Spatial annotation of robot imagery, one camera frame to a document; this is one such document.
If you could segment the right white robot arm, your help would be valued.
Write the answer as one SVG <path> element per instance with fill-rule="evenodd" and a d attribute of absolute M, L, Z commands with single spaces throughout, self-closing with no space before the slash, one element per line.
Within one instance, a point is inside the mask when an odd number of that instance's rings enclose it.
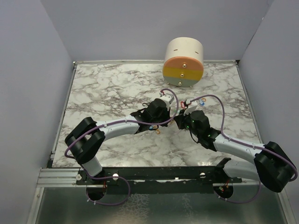
<path fill-rule="evenodd" d="M 239 161 L 225 159 L 215 170 L 215 179 L 226 182 L 230 178 L 246 178 L 260 181 L 273 192 L 281 192 L 288 182 L 294 181 L 298 172 L 289 157 L 275 142 L 256 144 L 232 139 L 212 128 L 208 117 L 201 110 L 174 117 L 180 130 L 190 132 L 191 138 L 206 149 L 231 154 Z"/>

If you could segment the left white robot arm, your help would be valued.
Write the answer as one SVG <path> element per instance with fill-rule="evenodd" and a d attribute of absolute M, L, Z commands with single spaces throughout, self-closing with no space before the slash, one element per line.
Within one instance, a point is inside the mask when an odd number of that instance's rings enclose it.
<path fill-rule="evenodd" d="M 87 179 L 93 184 L 103 180 L 103 168 L 96 153 L 104 141 L 148 131 L 151 126 L 167 126 L 173 100 L 171 94 L 163 95 L 150 102 L 147 107 L 110 122 L 98 123 L 91 117 L 84 118 L 64 141 L 76 162 L 87 171 Z"/>

